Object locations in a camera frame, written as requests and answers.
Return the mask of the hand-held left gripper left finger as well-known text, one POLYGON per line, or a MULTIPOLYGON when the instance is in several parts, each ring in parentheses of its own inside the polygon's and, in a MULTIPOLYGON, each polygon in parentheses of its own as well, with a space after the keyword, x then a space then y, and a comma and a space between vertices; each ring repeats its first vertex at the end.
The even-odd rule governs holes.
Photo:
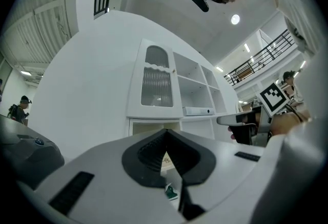
POLYGON ((49 175, 35 190, 41 210, 56 223, 180 223, 159 171, 139 151, 160 131, 93 147, 49 175))

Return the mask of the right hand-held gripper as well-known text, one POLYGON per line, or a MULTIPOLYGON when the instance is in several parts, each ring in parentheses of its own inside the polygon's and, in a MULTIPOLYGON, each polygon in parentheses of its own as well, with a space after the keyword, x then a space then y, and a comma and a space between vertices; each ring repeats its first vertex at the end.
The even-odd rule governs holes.
POLYGON ((267 145, 272 136, 273 117, 288 103, 287 96, 275 83, 260 91, 257 99, 260 105, 249 112, 217 117, 217 123, 229 126, 239 144, 267 145))

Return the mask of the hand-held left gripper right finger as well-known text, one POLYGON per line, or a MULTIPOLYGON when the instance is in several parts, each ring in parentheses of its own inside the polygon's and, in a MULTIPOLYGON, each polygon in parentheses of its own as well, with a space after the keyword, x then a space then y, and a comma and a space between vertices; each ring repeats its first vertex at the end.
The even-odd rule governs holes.
POLYGON ((245 185, 263 148, 167 130, 166 150, 177 173, 179 206, 167 223, 250 223, 258 194, 245 185))

